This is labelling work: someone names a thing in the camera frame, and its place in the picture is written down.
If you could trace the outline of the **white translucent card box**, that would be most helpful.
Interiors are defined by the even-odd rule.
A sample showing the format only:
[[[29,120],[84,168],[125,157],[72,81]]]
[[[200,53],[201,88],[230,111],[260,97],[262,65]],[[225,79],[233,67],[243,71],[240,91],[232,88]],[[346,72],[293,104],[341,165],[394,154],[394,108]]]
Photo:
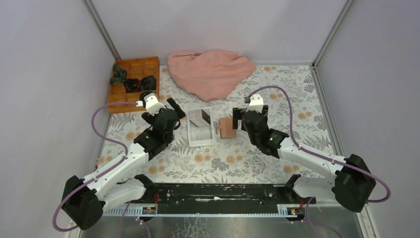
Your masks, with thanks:
[[[211,124],[207,124],[206,126],[197,127],[189,121],[189,111],[190,110],[206,110],[206,112],[210,115]],[[187,136],[189,141],[190,147],[201,147],[201,146],[211,146],[216,143],[215,137],[215,128],[213,125],[213,115],[211,107],[202,107],[202,108],[194,108],[189,109],[187,111]]]

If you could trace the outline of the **black credit card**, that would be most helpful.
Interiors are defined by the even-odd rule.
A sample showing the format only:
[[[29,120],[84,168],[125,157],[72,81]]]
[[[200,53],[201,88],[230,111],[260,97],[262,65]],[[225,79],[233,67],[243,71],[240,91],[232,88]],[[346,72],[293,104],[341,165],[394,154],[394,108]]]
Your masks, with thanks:
[[[211,124],[211,118],[210,118],[210,115],[207,113],[207,111],[206,110],[204,110],[204,109],[202,109],[201,110],[201,113],[202,113],[202,119],[207,123],[207,124]]]

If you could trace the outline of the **brown leather card holder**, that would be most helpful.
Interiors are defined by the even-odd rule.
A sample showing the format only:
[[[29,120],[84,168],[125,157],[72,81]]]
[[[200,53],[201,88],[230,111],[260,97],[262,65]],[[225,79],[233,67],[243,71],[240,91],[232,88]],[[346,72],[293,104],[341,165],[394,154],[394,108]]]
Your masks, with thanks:
[[[232,118],[220,118],[219,125],[216,127],[216,133],[221,139],[236,138],[236,131],[232,129]]]

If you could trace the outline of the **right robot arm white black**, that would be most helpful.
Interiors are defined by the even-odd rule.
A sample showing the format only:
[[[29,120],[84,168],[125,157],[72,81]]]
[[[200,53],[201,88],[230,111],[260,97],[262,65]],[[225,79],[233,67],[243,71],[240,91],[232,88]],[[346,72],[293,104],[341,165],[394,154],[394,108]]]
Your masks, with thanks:
[[[321,178],[293,175],[284,190],[284,198],[290,204],[297,204],[303,198],[335,200],[344,208],[360,213],[371,195],[376,181],[369,176],[364,160],[355,154],[346,158],[329,155],[314,148],[299,148],[285,132],[267,125],[268,106],[262,112],[233,108],[233,129],[241,125],[248,134],[251,144],[263,154],[285,159],[302,165]]]

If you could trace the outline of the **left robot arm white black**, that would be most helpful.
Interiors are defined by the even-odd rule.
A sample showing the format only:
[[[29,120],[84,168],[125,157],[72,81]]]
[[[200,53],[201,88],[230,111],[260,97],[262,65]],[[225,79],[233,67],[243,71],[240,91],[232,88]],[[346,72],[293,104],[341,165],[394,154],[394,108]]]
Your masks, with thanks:
[[[76,224],[76,228],[87,230],[99,221],[103,213],[123,203],[139,200],[143,204],[152,201],[154,191],[139,179],[132,178],[120,184],[119,181],[132,169],[140,166],[165,150],[174,140],[174,131],[179,128],[185,112],[173,98],[168,98],[170,108],[159,101],[155,93],[133,103],[146,112],[142,118],[150,124],[137,136],[133,143],[120,145],[124,151],[104,167],[79,178],[72,176],[66,181],[62,200],[53,215],[53,227],[60,232],[71,228],[60,228],[56,219],[64,211]]]

